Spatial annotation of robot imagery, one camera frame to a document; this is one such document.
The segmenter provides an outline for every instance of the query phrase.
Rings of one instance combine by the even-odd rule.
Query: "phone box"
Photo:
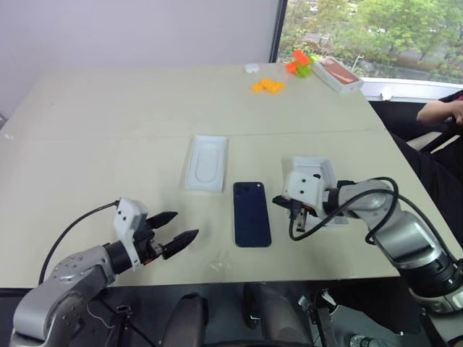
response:
[[[358,90],[363,80],[350,72],[340,61],[332,56],[317,60],[312,65],[313,72],[338,93]]]

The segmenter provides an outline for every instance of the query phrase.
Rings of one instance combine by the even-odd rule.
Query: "green foliage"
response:
[[[347,66],[362,56],[373,66],[355,64],[360,76],[402,77],[406,67],[429,80],[461,83],[463,1],[290,0],[280,60],[291,60],[295,49]]]

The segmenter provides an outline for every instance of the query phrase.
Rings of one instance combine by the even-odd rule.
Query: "white table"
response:
[[[285,81],[285,90],[250,92],[249,85],[264,77]],[[183,189],[194,134],[228,136],[221,194]],[[366,227],[359,220],[300,242],[289,239],[288,216],[271,199],[281,193],[284,168],[296,155],[330,158],[338,179],[393,177],[455,255],[462,255],[363,97],[339,96],[317,77],[299,80],[279,65],[265,65],[258,75],[246,75],[242,67],[56,72],[37,84],[0,135],[0,287],[34,286],[62,230],[120,196],[144,202],[152,214],[179,212],[157,232],[159,241],[192,228],[200,233],[170,260],[119,276],[118,285],[397,275],[363,241]],[[269,248],[234,244],[236,181],[264,183]],[[73,252],[115,241],[113,216],[108,210],[77,225],[51,266]]]

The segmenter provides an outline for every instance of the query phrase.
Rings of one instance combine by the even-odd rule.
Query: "dark blue smartphone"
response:
[[[260,182],[233,184],[234,241],[238,247],[268,247],[272,243],[266,193]]]

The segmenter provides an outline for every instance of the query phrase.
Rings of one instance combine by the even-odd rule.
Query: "white wall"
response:
[[[267,62],[278,0],[0,0],[0,113],[53,67]]]

